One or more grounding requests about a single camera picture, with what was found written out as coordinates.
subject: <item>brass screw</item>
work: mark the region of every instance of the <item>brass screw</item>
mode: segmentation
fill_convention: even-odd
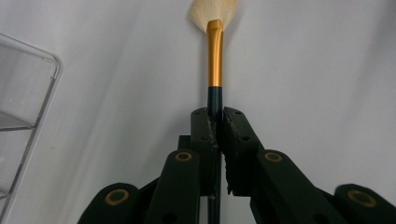
[[[373,196],[358,189],[350,189],[347,192],[347,196],[353,202],[359,203],[366,207],[376,207],[377,205],[377,202]]]
[[[268,161],[273,161],[273,162],[281,162],[283,159],[279,154],[276,154],[275,152],[267,152],[264,155],[265,159]]]
[[[113,196],[117,194],[122,194],[120,199],[114,200]],[[126,189],[113,189],[105,197],[105,202],[108,205],[116,206],[124,203],[129,198],[129,192]]]
[[[176,154],[177,161],[190,161],[192,159],[192,155],[188,152],[179,152]]]

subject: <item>brush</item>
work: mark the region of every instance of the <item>brush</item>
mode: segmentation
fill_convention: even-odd
[[[192,21],[207,35],[207,114],[216,136],[222,123],[222,41],[223,32],[235,13],[237,0],[195,0],[190,8]],[[219,223],[221,152],[216,159],[215,195],[208,197],[208,223]]]

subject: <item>brush head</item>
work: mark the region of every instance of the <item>brush head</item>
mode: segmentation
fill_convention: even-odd
[[[190,8],[192,21],[206,33],[209,21],[221,20],[225,30],[235,13],[237,0],[195,0]]]

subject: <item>brush ferrule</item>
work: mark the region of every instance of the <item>brush ferrule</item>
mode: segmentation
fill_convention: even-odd
[[[210,21],[206,26],[209,87],[221,87],[222,74],[222,39],[223,24],[221,20]]]

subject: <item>white fabric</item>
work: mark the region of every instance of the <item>white fabric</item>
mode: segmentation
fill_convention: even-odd
[[[205,35],[190,4],[0,1],[0,33],[62,63],[7,224],[77,223],[101,188],[160,174],[206,101]],[[395,10],[391,0],[241,0],[224,34],[224,105],[317,187],[356,183],[396,204]],[[221,218],[254,223],[248,199],[231,196]]]

